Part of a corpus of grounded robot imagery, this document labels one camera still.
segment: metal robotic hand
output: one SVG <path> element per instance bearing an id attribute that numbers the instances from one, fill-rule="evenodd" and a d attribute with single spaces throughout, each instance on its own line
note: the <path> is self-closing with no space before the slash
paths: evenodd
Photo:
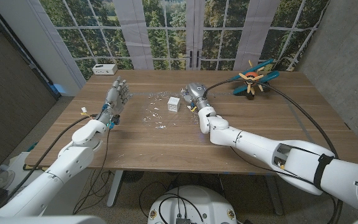
<path id="1" fill-rule="evenodd" d="M 205 86 L 201 83 L 187 84 L 185 90 L 183 91 L 183 98 L 186 102 L 193 103 L 194 106 L 197 106 L 197 108 L 201 110 L 206 106 L 210 106 L 208 100 L 203 98 L 205 90 Z"/>
<path id="2" fill-rule="evenodd" d="M 121 76 L 119 76 L 107 92 L 105 103 L 111 107 L 113 115 L 118 115 L 132 96 L 133 94 L 129 94 L 129 86 L 126 84 L 126 80 L 121 81 Z"/>

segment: black cable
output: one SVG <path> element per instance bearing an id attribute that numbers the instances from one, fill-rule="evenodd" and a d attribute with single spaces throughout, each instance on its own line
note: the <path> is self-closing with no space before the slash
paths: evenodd
<path id="1" fill-rule="evenodd" d="M 47 156 L 47 154 L 49 153 L 49 151 L 52 149 L 52 147 L 56 144 L 56 142 L 60 139 L 60 137 L 66 133 L 66 131 L 68 131 L 70 128 L 72 128 L 74 125 L 78 124 L 79 122 L 90 118 L 89 116 L 85 116 L 82 117 L 81 119 L 75 121 L 74 123 L 72 123 L 71 125 L 69 125 L 69 127 L 65 128 L 57 137 L 56 139 L 53 141 L 53 143 L 51 143 L 51 145 L 48 147 L 48 149 L 44 152 L 44 154 L 41 156 L 41 158 L 35 163 L 35 165 L 33 166 L 33 168 L 30 170 L 30 172 L 26 175 L 26 177 L 24 177 L 24 179 L 12 190 L 12 192 L 7 196 L 7 198 L 5 198 L 5 200 L 3 200 L 0 203 L 0 208 L 2 206 L 4 206 L 9 199 L 11 199 L 14 194 L 19 190 L 19 188 L 21 188 L 23 186 L 23 184 L 27 181 L 27 179 L 31 176 L 31 174 L 37 169 L 37 167 L 39 166 L 39 164 L 42 162 L 42 160 L 45 158 L 45 156 Z"/>
<path id="2" fill-rule="evenodd" d="M 107 152 L 108 152 L 108 149 L 109 149 L 110 130 L 111 130 L 111 129 L 109 129 L 109 131 L 108 131 L 108 133 L 107 133 L 106 153 L 104 154 L 104 160 L 103 160 L 103 163 L 102 163 L 102 167 L 100 168 L 100 171 L 99 171 L 99 173 L 98 173 L 98 177 L 96 178 L 96 180 L 99 178 L 100 173 L 102 173 L 102 170 L 103 170 L 103 167 L 104 167 L 104 163 L 106 162 Z M 76 214 L 80 211 L 80 208 L 84 205 L 86 199 L 88 199 L 88 197 L 90 196 L 91 190 L 92 190 L 93 186 L 95 185 L 95 183 L 96 183 L 96 181 L 93 182 L 91 188 L 89 189 L 88 193 L 86 194 L 86 198 L 82 201 L 81 205 L 77 208 L 77 210 L 75 210 L 76 207 L 74 207 L 73 215 L 76 215 Z"/>
<path id="3" fill-rule="evenodd" d="M 245 82 L 245 83 L 251 82 L 251 83 L 258 84 L 258 85 L 262 85 L 262 86 L 264 86 L 266 88 L 269 88 L 269 89 L 275 91 L 276 93 L 280 94 L 282 97 L 284 97 L 286 100 L 291 102 L 294 106 L 296 106 L 298 108 L 298 110 L 300 110 L 303 113 L 303 115 L 305 115 L 310 120 L 310 122 L 313 123 L 313 125 L 317 128 L 317 130 L 321 133 L 323 138 L 326 140 L 330 150 L 334 153 L 335 158 L 339 159 L 339 156 L 338 156 L 338 153 L 335 150 L 334 144 L 331 142 L 331 140 L 329 139 L 327 134 L 324 132 L 324 130 L 320 127 L 320 125 L 300 105 L 298 105 L 298 103 L 293 101 L 290 97 L 288 97 L 286 94 L 282 93 L 281 91 L 277 90 L 276 88 L 271 87 L 270 85 L 266 85 L 264 83 L 260 83 L 260 82 L 253 81 L 253 80 L 225 80 L 223 82 L 217 83 L 217 84 L 209 87 L 208 89 L 206 89 L 205 92 L 204 92 L 203 98 L 206 98 L 206 95 L 207 95 L 207 93 L 208 93 L 208 91 L 210 89 L 215 88 L 215 87 L 217 87 L 219 85 L 222 85 L 224 83 L 229 83 L 229 82 Z M 333 220 L 333 224 L 338 223 L 339 217 L 341 216 L 341 212 L 342 212 L 342 206 L 343 206 L 343 201 L 338 199 L 338 201 L 337 201 L 337 214 L 335 215 L 335 218 Z"/>
<path id="4" fill-rule="evenodd" d="M 79 211 L 77 211 L 77 213 L 80 212 L 80 211 L 82 211 L 82 210 L 85 210 L 85 209 L 87 209 L 87 208 L 91 208 L 91 207 L 97 205 L 97 204 L 98 204 L 100 201 L 102 201 L 103 198 L 109 193 L 109 191 L 107 190 L 107 186 L 106 186 L 103 195 L 101 195 L 101 196 L 96 195 L 96 193 L 98 193 L 98 192 L 107 184 L 107 182 L 108 182 L 108 180 L 109 180 L 109 178 L 110 178 L 110 175 L 112 174 L 112 172 L 109 170 L 109 171 L 103 172 L 102 175 L 103 175 L 104 173 L 107 173 L 107 172 L 109 173 L 109 175 L 108 175 L 108 179 L 107 179 L 106 181 L 103 181 L 103 182 L 104 182 L 104 185 L 103 185 L 98 191 L 96 191 L 95 193 L 92 193 L 92 194 L 89 195 L 89 196 L 95 195 L 95 196 L 99 197 L 99 198 L 100 198 L 99 201 L 96 202 L 96 203 L 94 203 L 93 205 L 90 205 L 90 206 L 88 206 L 88 207 L 85 207 L 85 208 L 80 209 Z"/>
<path id="5" fill-rule="evenodd" d="M 180 217 L 181 217 L 181 213 L 180 213 L 180 202 L 179 202 L 179 198 L 178 198 L 178 210 L 179 210 L 179 214 L 180 214 Z"/>
<path id="6" fill-rule="evenodd" d="M 286 175 L 286 176 L 289 176 L 289 177 L 293 177 L 293 178 L 302 180 L 302 181 L 304 181 L 304 182 L 306 182 L 306 183 L 308 183 L 308 184 L 313 185 L 313 183 L 312 183 L 311 181 L 308 181 L 308 180 L 306 180 L 306 179 L 304 179 L 304 178 L 302 178 L 302 177 L 299 177 L 299 176 L 297 176 L 297 175 L 291 175 L 291 174 L 287 174 L 287 173 L 284 173 L 284 172 L 275 171 L 275 170 L 272 170 L 272 169 L 267 169 L 267 168 L 260 167 L 260 166 L 257 166 L 257 165 L 255 165 L 255 164 L 252 164 L 252 163 L 248 162 L 246 159 L 244 159 L 242 156 L 240 156 L 240 155 L 233 149 L 233 147 L 230 146 L 230 148 L 231 148 L 231 149 L 233 150 L 233 152 L 236 153 L 237 156 L 239 156 L 243 161 L 245 161 L 245 162 L 247 162 L 247 163 L 249 163 L 249 164 L 251 164 L 251 165 L 253 165 L 253 166 L 255 166 L 255 167 L 258 167 L 258 168 L 264 169 L 264 170 L 268 170 L 268 171 L 271 171 L 271 172 L 275 172 L 275 173 L 278 173 L 278 174 Z"/>
<path id="7" fill-rule="evenodd" d="M 164 217 L 161 214 L 161 205 L 164 203 L 164 201 L 166 201 L 166 200 L 168 200 L 170 198 L 180 198 L 182 200 L 187 201 L 190 205 L 192 205 L 196 209 L 196 211 L 198 212 L 198 215 L 200 216 L 201 222 L 204 223 L 204 220 L 203 220 L 203 217 L 201 216 L 200 211 L 198 210 L 198 208 L 191 201 L 189 201 L 189 200 L 187 200 L 187 199 L 185 199 L 183 197 L 180 197 L 180 196 L 172 196 L 172 197 L 167 197 L 164 200 L 162 200 L 160 202 L 160 206 L 158 206 L 158 213 L 160 214 L 160 217 L 161 217 L 162 221 L 164 222 L 164 224 L 168 224 L 168 223 L 167 223 L 167 221 L 165 221 Z"/>
<path id="8" fill-rule="evenodd" d="M 139 195 L 139 207 L 140 207 L 140 210 L 142 211 L 143 215 L 146 216 L 146 218 L 148 218 L 149 216 L 146 215 L 146 213 L 143 211 L 142 204 L 140 203 L 140 198 L 142 197 L 142 194 L 143 194 L 144 190 L 147 187 L 150 187 L 152 184 L 160 184 L 160 185 L 162 185 L 164 187 L 164 190 L 167 190 L 167 187 L 163 183 L 161 183 L 159 181 L 154 181 L 154 182 L 150 183 L 149 185 L 147 185 L 145 188 L 143 188 L 143 190 L 140 192 L 140 195 Z"/>
<path id="9" fill-rule="evenodd" d="M 163 195 L 175 195 L 175 196 L 178 196 L 178 199 L 179 199 L 179 194 L 171 194 L 171 193 L 165 193 Z M 185 201 L 181 198 L 181 201 L 183 203 L 183 206 L 185 207 L 185 218 L 187 218 L 187 209 L 186 209 L 186 204 L 185 204 Z"/>
<path id="10" fill-rule="evenodd" d="M 328 221 L 328 224 L 332 224 L 332 222 L 333 222 L 334 219 L 335 219 L 335 214 L 336 214 L 336 212 L 337 212 L 337 205 L 336 205 L 336 202 L 335 202 L 335 198 L 334 198 L 332 195 L 330 195 L 330 194 L 328 194 L 328 196 L 329 196 L 329 198 L 331 198 L 331 200 L 333 201 L 333 204 L 334 204 L 333 215 L 332 215 L 331 219 Z"/>

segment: robotic arm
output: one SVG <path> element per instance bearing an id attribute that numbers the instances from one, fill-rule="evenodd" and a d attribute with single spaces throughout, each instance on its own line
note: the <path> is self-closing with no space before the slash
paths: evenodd
<path id="1" fill-rule="evenodd" d="M 203 98 L 205 90 L 200 83 L 190 83 L 184 99 L 199 109 L 201 132 L 210 133 L 212 143 L 236 147 L 272 170 L 288 174 L 278 175 L 295 187 L 315 195 L 325 191 L 358 209 L 358 164 L 335 159 L 330 150 L 310 142 L 276 141 L 233 128 Z"/>
<path id="2" fill-rule="evenodd" d="M 0 208 L 0 217 L 40 215 L 63 185 L 92 162 L 102 145 L 100 138 L 118 124 L 119 113 L 131 97 L 126 81 L 118 77 L 107 92 L 102 112 L 73 134 L 47 171 Z"/>

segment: table surface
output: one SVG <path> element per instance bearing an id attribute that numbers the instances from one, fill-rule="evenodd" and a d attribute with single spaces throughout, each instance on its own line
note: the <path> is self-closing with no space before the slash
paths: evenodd
<path id="1" fill-rule="evenodd" d="M 267 171 L 244 162 L 230 147 L 210 143 L 209 134 L 201 133 L 195 115 L 183 99 L 179 112 L 167 111 L 169 96 L 178 95 L 186 84 L 200 82 L 208 87 L 236 74 L 238 72 L 233 71 L 120 70 L 113 76 L 93 75 L 25 161 L 34 165 L 59 133 L 82 117 L 81 107 L 85 106 L 89 114 L 100 112 L 107 90 L 120 75 L 135 95 L 121 113 L 120 124 L 111 130 L 106 169 L 266 174 Z M 304 74 L 280 72 L 270 84 L 295 100 L 321 125 L 342 160 L 358 163 L 357 136 Z M 256 90 L 255 99 L 250 101 L 244 96 L 230 94 L 238 85 L 241 83 L 224 84 L 212 89 L 208 95 L 217 114 L 231 126 L 266 138 L 299 139 L 328 148 L 313 124 L 280 95 Z M 67 131 L 40 165 L 50 166 L 60 149 L 70 142 L 74 131 L 87 122 L 82 121 Z M 101 167 L 106 136 L 90 168 Z M 240 155 L 261 165 L 246 154 L 240 152 Z"/>

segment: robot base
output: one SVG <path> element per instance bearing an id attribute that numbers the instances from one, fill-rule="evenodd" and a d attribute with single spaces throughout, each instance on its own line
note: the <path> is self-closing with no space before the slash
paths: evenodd
<path id="1" fill-rule="evenodd" d="M 200 212 L 204 223 L 225 223 L 236 224 L 236 214 L 231 204 L 221 195 L 206 187 L 187 185 L 172 189 L 159 197 L 152 205 L 149 213 L 148 224 L 163 224 L 158 208 L 161 202 L 169 197 L 180 197 L 189 200 Z M 186 218 L 185 206 L 181 199 L 166 199 L 161 205 L 161 215 L 167 223 L 202 223 L 200 215 L 196 209 L 186 200 Z"/>

